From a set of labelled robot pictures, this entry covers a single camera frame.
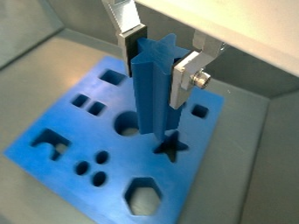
rectangular hole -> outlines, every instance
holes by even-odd
[[[198,116],[199,118],[206,118],[209,112],[210,110],[199,104],[196,104],[191,110],[192,115]]]
[[[107,70],[106,73],[99,77],[103,81],[111,83],[112,85],[118,86],[126,76],[122,73],[118,73],[112,70]]]
[[[94,115],[94,116],[99,116],[100,112],[103,111],[106,107],[106,104],[103,104],[102,102],[96,101],[94,102],[94,104],[91,105],[91,107],[88,108],[88,112]]]
[[[87,103],[88,100],[90,100],[90,98],[84,94],[80,94],[74,99],[74,101],[71,102],[71,104],[75,105],[76,107],[82,108],[84,106],[84,104]]]

blue foam board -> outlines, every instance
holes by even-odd
[[[106,57],[6,150],[6,156],[96,223],[178,221],[213,131],[221,96],[194,89],[178,130],[136,131],[134,82]],[[154,188],[151,215],[128,206],[138,187]]]

blue block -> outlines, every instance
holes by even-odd
[[[159,41],[140,38],[139,54],[131,60],[139,131],[154,133],[159,141],[167,130],[178,128],[183,110],[168,104],[174,62],[188,53],[175,45],[175,39],[175,34]]]
[[[104,58],[6,150],[6,156],[96,223],[178,221],[223,99],[195,89],[176,131],[159,143],[140,135],[132,79],[123,61]],[[134,215],[139,187],[162,199],[151,215]]]

blue star-shaped block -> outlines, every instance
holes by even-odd
[[[154,133],[159,141],[164,140],[167,130],[178,128],[182,116],[182,108],[171,108],[168,98],[174,62],[188,50],[178,47],[175,40],[175,34],[159,41],[140,38],[139,54],[131,60],[139,131]]]

small round hole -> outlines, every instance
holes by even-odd
[[[98,164],[103,165],[108,161],[108,153],[103,150],[96,155]]]
[[[90,163],[87,161],[82,161],[78,163],[75,170],[79,175],[84,175],[88,169],[90,169]]]
[[[99,171],[92,177],[92,185],[102,186],[107,181],[107,174],[103,171]]]
[[[118,116],[115,121],[115,130],[116,133],[123,137],[128,137],[136,134],[139,130],[136,112],[127,111],[126,113]]]

